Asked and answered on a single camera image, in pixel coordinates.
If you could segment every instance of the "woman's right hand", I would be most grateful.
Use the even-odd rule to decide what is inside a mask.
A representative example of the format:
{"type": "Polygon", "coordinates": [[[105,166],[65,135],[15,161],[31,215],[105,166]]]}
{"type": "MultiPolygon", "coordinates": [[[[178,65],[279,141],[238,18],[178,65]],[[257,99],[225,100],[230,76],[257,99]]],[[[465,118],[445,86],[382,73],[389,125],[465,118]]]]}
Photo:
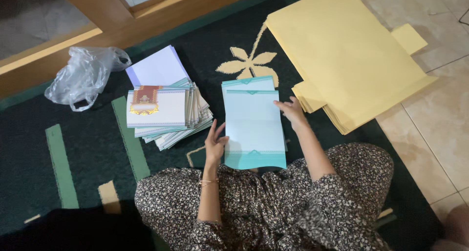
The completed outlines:
{"type": "Polygon", "coordinates": [[[304,116],[303,109],[301,108],[300,101],[296,97],[290,96],[290,102],[279,102],[273,101],[275,105],[283,112],[283,115],[290,120],[292,128],[297,131],[301,131],[305,127],[310,128],[306,117],[304,116]]]}

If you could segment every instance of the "woman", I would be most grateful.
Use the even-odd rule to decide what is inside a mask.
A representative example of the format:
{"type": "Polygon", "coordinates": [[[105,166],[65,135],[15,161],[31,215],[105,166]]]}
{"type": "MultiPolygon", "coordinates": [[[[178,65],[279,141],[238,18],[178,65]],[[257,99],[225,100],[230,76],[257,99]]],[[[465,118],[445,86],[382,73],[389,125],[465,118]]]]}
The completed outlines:
{"type": "Polygon", "coordinates": [[[387,250],[374,225],[393,175],[381,148],[344,144],[324,152],[299,101],[277,102],[304,154],[259,176],[220,166],[225,123],[205,140],[203,173],[169,168],[138,182],[145,224],[176,250],[387,250]]]}

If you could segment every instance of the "floral dress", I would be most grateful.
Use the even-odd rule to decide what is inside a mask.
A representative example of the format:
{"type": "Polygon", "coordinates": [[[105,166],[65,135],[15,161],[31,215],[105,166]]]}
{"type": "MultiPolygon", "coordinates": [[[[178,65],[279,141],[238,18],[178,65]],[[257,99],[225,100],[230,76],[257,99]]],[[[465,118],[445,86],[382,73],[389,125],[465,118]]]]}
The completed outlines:
{"type": "Polygon", "coordinates": [[[388,250],[374,226],[393,175],[391,157],[364,143],[325,153],[337,175],[314,182],[304,158],[263,175],[221,165],[221,224],[197,221],[197,169],[142,179],[135,204],[174,250],[388,250]]]}

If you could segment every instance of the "dark green rug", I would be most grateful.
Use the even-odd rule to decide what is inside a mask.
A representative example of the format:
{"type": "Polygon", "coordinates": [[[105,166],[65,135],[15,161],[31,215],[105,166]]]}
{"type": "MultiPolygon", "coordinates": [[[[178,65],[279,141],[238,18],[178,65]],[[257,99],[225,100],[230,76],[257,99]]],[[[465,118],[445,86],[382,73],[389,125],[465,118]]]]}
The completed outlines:
{"type": "MultiPolygon", "coordinates": [[[[191,79],[211,106],[214,117],[224,122],[220,85],[224,80],[236,79],[239,72],[223,74],[216,71],[217,67],[236,59],[230,47],[244,49],[249,54],[267,15],[295,1],[243,0],[126,51],[136,63],[169,44],[173,45],[191,79]]],[[[263,33],[255,56],[263,52],[277,53],[265,66],[278,74],[280,100],[287,100],[293,95],[291,87],[302,79],[269,30],[263,33]]],[[[42,92],[43,88],[29,90],[4,100],[3,104],[25,100],[34,92],[42,92]]],[[[65,182],[61,183],[64,186],[61,199],[54,174],[46,129],[56,124],[60,125],[73,180],[69,185],[75,189],[80,208],[100,206],[97,188],[113,180],[122,212],[136,215],[133,196],[137,176],[145,176],[146,168],[154,174],[168,167],[190,167],[187,154],[203,146],[208,130],[163,152],[153,142],[123,140],[112,101],[126,96],[129,89],[132,84],[125,72],[112,73],[105,91],[90,110],[72,112],[68,106],[53,104],[40,95],[0,113],[0,234],[21,229],[26,219],[37,214],[44,216],[61,208],[67,197],[73,198],[73,194],[66,193],[70,188],[65,182]],[[130,159],[124,143],[133,154],[130,159]]],[[[379,228],[392,248],[426,250],[441,236],[441,224],[375,120],[344,136],[322,110],[307,117],[324,149],[341,143],[367,142],[384,148],[392,156],[395,170],[385,208],[393,208],[397,219],[379,228]]],[[[284,117],[282,123],[285,138],[290,140],[287,159],[301,158],[302,152],[290,123],[284,117]]],[[[189,154],[195,167],[203,166],[204,153],[199,150],[189,154]]]]}

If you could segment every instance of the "black cable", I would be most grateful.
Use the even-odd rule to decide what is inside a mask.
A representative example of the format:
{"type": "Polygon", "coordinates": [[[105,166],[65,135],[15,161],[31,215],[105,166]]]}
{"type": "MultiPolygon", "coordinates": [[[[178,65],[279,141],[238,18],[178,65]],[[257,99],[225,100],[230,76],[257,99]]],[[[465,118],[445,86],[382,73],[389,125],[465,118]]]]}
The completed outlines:
{"type": "Polygon", "coordinates": [[[469,26],[468,23],[464,23],[464,22],[461,21],[462,18],[463,18],[468,12],[469,12],[469,9],[466,11],[466,13],[464,13],[464,14],[461,16],[461,18],[458,20],[458,22],[460,22],[461,24],[464,24],[464,25],[468,25],[468,26],[469,26]]]}

